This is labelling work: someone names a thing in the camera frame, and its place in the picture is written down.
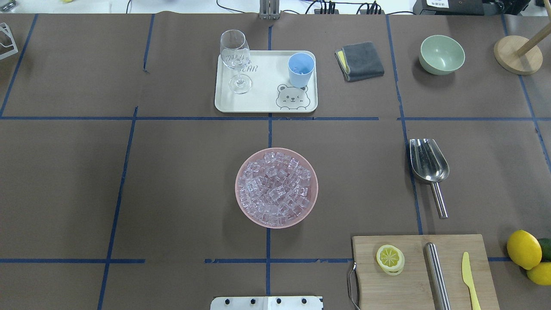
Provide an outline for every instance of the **metal scoop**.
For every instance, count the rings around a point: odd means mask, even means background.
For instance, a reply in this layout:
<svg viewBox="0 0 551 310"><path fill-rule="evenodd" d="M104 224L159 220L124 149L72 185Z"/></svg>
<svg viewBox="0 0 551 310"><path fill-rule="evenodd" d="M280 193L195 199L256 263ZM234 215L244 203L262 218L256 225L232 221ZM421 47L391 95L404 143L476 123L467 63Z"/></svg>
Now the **metal scoop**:
<svg viewBox="0 0 551 310"><path fill-rule="evenodd" d="M450 174L446 158L433 139L410 139L409 156L415 176L433 190L438 216L447 218L446 205L438 182L444 181Z"/></svg>

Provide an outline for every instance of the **light green bowl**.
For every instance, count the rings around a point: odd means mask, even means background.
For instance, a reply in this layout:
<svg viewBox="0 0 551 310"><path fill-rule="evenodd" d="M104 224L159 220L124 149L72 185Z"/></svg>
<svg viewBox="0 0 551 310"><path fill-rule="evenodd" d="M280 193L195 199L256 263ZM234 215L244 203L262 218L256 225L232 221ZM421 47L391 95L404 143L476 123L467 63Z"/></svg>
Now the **light green bowl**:
<svg viewBox="0 0 551 310"><path fill-rule="evenodd" d="M421 44L419 62L427 72L443 76L463 66L465 51L449 36L432 35Z"/></svg>

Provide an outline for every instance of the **cutting board handle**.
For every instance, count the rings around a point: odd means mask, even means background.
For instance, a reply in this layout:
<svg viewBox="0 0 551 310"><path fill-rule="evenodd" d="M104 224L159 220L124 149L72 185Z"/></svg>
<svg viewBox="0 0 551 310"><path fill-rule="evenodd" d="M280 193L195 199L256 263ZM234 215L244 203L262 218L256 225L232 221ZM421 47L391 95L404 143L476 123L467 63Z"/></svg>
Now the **cutting board handle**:
<svg viewBox="0 0 551 310"><path fill-rule="evenodd" d="M358 274L356 273L356 262L354 262L354 265L352 265L352 269L350 269L350 272L348 273L348 298L350 298L350 301L354 304L354 307L356 307L356 310L360 310L360 307L358 307L358 304L354 301L352 298L352 273L354 273L354 276L356 277L356 288L357 288L357 294L360 296L360 290L359 285L357 282Z"/></svg>

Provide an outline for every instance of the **folded towel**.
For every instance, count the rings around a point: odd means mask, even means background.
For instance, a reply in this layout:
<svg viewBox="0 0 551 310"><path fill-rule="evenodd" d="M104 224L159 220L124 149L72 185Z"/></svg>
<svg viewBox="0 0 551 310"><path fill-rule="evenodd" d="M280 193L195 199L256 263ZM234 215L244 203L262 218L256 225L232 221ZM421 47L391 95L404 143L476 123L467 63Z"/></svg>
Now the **folded towel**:
<svg viewBox="0 0 551 310"><path fill-rule="evenodd" d="M345 45L335 51L335 57L348 82L361 81L385 74L373 42Z"/></svg>

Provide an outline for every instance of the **round wooden base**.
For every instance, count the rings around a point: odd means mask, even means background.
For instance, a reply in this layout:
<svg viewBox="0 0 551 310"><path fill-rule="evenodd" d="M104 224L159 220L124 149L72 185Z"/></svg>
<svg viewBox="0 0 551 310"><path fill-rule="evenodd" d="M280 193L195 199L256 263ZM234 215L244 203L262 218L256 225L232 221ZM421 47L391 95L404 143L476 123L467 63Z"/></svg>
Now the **round wooden base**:
<svg viewBox="0 0 551 310"><path fill-rule="evenodd" d="M523 76L533 74L541 68L543 55L538 46L534 46L526 54L518 56L517 51L528 42L527 38L509 35L494 45L494 55L498 63L507 71Z"/></svg>

